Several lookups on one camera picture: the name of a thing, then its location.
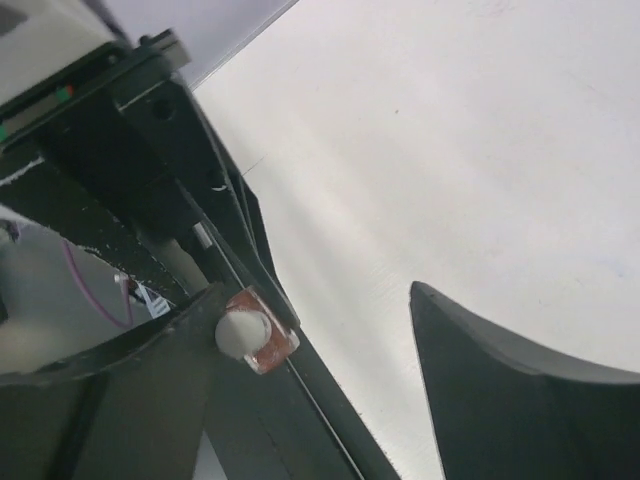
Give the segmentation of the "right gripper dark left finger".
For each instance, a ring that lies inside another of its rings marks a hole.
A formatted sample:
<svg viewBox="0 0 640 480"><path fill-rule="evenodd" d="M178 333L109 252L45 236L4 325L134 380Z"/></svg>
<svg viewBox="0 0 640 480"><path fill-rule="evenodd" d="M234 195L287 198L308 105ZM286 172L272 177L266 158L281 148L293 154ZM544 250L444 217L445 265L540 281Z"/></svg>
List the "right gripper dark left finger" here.
<svg viewBox="0 0 640 480"><path fill-rule="evenodd" d="M2 375L2 478L191 478L225 303L212 284L92 349Z"/></svg>

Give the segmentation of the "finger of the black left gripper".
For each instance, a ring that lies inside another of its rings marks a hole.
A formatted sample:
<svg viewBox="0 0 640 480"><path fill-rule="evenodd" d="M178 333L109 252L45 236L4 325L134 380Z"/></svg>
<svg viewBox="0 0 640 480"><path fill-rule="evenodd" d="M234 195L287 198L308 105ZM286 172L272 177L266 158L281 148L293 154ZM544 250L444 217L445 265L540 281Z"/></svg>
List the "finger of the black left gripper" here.
<svg viewBox="0 0 640 480"><path fill-rule="evenodd" d="M341 439L293 372L214 359L206 432L228 479L396 479L366 431Z"/></svg>
<svg viewBox="0 0 640 480"><path fill-rule="evenodd" d="M200 119L211 137L214 149L226 168L227 175L233 185L235 196L240 203L240 207L243 209L244 220L252 237L256 257L260 260L263 269L270 277L270 283L277 291L276 296L279 298L279 309L281 310L280 315L284 317L284 323L289 328L292 330L299 330L300 319L291 305L275 270L259 201L241 174L238 165L229 154L229 151L222 142L219 134L206 117L203 108L195 98L193 99L193 103L195 110L198 112Z"/></svg>

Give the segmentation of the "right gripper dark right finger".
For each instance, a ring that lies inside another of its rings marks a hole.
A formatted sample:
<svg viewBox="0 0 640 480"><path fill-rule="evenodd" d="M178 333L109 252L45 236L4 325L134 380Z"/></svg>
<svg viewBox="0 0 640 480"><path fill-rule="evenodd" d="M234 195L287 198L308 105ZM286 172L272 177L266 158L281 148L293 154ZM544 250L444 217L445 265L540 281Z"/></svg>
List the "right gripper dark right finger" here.
<svg viewBox="0 0 640 480"><path fill-rule="evenodd" d="M423 282L410 310L445 478L638 478L637 373L540 345Z"/></svg>

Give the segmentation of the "red nail polish bottle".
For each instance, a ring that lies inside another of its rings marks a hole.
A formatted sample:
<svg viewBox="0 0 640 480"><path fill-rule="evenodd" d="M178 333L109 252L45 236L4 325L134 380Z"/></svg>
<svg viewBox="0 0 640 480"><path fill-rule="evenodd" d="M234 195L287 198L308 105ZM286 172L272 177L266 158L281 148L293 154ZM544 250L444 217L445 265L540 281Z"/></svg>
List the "red nail polish bottle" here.
<svg viewBox="0 0 640 480"><path fill-rule="evenodd" d="M266 336L264 345L243 357L258 375L266 374L283 364L300 346L297 333L281 321L253 287L234 295L227 303L226 312L257 314L263 322Z"/></svg>

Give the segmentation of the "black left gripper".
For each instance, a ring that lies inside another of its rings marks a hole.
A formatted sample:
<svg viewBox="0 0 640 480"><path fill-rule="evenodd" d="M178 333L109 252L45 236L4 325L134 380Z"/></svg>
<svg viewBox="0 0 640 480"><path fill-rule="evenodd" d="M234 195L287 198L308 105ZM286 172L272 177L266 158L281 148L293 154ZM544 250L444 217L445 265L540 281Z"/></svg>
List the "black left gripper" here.
<svg viewBox="0 0 640 480"><path fill-rule="evenodd" d="M1 107L1 203L71 242L230 242L230 158L166 30L111 41Z"/></svg>

